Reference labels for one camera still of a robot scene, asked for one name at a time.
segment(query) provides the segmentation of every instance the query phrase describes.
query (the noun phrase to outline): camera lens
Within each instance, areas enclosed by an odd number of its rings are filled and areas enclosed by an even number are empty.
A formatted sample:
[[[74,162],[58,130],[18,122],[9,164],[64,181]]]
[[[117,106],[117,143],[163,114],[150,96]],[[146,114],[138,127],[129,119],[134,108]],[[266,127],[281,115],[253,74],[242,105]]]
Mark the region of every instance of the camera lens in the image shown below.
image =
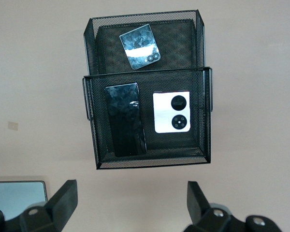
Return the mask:
[[[160,56],[159,56],[158,53],[155,53],[155,54],[154,54],[154,59],[159,59],[159,57],[160,57]]]
[[[152,55],[150,55],[150,56],[147,57],[147,60],[148,61],[153,61],[154,60],[154,57]]]
[[[187,101],[181,95],[177,95],[177,96],[173,97],[173,99],[171,101],[172,108],[177,110],[177,111],[183,110],[186,107],[186,105],[187,105]]]
[[[183,129],[186,125],[187,125],[187,119],[183,115],[176,115],[172,119],[172,126],[177,130]]]

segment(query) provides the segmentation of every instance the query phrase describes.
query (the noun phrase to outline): smartphone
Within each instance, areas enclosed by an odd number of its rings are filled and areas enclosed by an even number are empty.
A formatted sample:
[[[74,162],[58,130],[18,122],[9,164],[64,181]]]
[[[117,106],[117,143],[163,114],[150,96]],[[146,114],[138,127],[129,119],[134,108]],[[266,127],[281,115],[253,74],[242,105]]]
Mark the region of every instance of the smartphone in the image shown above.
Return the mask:
[[[156,92],[153,94],[155,131],[157,133],[190,130],[190,92]]]
[[[149,24],[120,35],[120,40],[132,69],[160,60],[160,52]]]
[[[146,154],[137,83],[104,89],[116,157]]]

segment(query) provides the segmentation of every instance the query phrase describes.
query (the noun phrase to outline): wire mesh organizer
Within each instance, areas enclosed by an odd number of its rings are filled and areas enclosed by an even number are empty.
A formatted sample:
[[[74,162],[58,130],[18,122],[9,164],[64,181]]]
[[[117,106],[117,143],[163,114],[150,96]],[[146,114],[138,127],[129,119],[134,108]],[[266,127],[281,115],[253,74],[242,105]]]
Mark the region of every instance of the wire mesh organizer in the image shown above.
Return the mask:
[[[161,59],[134,70],[119,36],[144,24],[150,24]],[[83,78],[83,89],[97,169],[210,163],[212,69],[204,67],[204,23],[199,11],[91,18],[84,40],[89,75]],[[138,98],[130,104],[139,109],[137,126],[144,138],[134,137],[136,143],[144,142],[145,152],[135,149],[118,155],[115,137],[127,144],[130,138],[125,129],[114,131],[106,89],[133,84],[138,86]],[[154,95],[177,92],[188,93],[189,127],[185,132],[157,132]]]
[[[119,39],[150,24],[160,50],[159,62],[139,71],[205,66],[204,23],[198,10],[91,18],[84,32],[89,75],[132,72]]]

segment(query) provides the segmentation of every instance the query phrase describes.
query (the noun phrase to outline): camera module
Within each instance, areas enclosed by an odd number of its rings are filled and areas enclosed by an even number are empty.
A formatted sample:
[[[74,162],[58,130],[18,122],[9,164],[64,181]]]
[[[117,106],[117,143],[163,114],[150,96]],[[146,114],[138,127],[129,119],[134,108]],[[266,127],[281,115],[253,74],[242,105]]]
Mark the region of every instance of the camera module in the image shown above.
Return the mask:
[[[177,111],[183,110],[186,107],[186,105],[187,105],[187,101],[181,95],[177,95],[177,96],[173,97],[173,99],[171,101],[172,108],[177,110]]]
[[[152,62],[154,60],[154,57],[152,55],[150,55],[150,56],[147,57],[147,60]]]
[[[176,115],[172,119],[172,126],[175,129],[181,130],[187,125],[187,119],[183,115]]]
[[[154,59],[159,59],[160,55],[158,53],[154,54]]]

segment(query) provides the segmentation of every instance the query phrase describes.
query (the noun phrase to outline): metal mesh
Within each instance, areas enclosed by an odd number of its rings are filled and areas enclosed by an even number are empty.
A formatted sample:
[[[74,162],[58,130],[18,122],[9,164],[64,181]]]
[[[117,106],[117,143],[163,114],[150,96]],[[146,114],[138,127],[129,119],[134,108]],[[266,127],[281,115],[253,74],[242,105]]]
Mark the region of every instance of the metal mesh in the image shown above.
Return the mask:
[[[138,71],[203,67],[204,23],[199,11],[91,18],[84,33],[89,75],[132,72],[119,36],[149,23],[161,60]]]
[[[210,78],[209,68],[128,72],[86,77],[87,101],[89,102],[97,168],[209,162]],[[137,82],[139,86],[139,103],[147,154],[119,158],[114,155],[104,88],[134,82]],[[190,130],[184,133],[156,133],[153,93],[179,90],[190,92]]]

